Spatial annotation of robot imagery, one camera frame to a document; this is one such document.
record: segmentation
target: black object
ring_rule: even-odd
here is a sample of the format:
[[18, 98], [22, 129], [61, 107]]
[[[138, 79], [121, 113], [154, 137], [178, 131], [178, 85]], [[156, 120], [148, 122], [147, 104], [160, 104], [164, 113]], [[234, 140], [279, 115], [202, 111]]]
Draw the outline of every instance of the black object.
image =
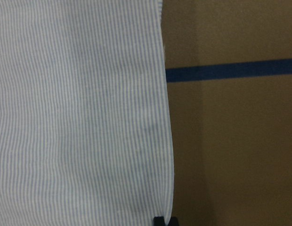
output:
[[[154, 226], [166, 226], [164, 217], [155, 217]], [[179, 226], [178, 219], [175, 217], [171, 217], [168, 226]]]

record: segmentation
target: brown background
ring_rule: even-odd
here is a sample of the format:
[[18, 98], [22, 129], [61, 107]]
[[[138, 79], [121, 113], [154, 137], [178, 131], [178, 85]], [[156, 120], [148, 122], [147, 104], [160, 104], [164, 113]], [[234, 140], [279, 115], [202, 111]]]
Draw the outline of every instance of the brown background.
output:
[[[164, 0], [166, 67], [292, 58], [292, 0]], [[181, 226], [292, 226], [292, 75], [168, 83]]]

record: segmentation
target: blue stripe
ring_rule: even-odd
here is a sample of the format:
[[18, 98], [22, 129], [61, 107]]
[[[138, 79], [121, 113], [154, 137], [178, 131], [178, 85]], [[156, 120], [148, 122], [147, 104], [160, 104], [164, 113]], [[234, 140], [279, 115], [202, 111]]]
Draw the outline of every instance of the blue stripe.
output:
[[292, 59], [173, 68], [166, 70], [167, 82], [202, 81], [292, 74]]

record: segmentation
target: blue tape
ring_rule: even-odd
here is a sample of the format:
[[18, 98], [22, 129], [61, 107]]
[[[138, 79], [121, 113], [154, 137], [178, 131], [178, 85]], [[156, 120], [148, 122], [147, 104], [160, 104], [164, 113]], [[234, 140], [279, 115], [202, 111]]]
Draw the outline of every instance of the blue tape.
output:
[[202, 81], [280, 74], [292, 74], [292, 59], [173, 68], [166, 70], [166, 79], [167, 82]]

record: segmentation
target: blue and white striped fabric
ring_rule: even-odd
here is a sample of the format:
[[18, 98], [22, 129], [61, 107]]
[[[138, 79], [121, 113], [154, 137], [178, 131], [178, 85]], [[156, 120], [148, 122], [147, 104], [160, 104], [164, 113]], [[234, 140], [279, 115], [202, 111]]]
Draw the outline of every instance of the blue and white striped fabric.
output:
[[160, 0], [0, 0], [0, 226], [170, 219]]

